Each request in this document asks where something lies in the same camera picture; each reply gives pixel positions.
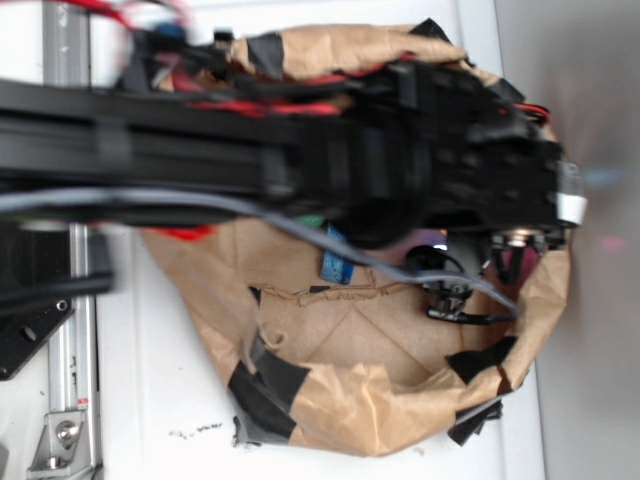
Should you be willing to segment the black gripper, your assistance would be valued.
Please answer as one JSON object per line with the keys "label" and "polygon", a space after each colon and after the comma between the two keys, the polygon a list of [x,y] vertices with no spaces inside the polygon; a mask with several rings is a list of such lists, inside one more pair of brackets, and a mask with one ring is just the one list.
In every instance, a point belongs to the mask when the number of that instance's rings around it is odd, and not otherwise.
{"label": "black gripper", "polygon": [[399,64],[399,103],[412,144],[410,227],[558,249],[582,225],[582,172],[545,132],[544,108],[418,61]]}

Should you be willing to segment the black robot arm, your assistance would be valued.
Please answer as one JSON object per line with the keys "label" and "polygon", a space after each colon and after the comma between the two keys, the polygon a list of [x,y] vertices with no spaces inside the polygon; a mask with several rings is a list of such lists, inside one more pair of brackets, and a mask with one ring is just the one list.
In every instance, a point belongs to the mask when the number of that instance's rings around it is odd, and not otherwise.
{"label": "black robot arm", "polygon": [[187,227],[320,215],[366,249],[418,228],[548,240],[584,219],[546,109],[432,23],[316,25],[191,46],[138,31],[104,90],[1,84],[7,216]]}

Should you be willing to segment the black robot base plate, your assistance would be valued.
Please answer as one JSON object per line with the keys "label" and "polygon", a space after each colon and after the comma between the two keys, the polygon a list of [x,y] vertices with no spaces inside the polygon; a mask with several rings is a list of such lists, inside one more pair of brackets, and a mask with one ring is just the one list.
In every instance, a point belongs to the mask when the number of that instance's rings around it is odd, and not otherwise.
{"label": "black robot base plate", "polygon": [[1,225],[1,379],[9,381],[75,311],[74,301],[114,284],[104,235],[90,231],[87,271],[72,271],[70,231]]}

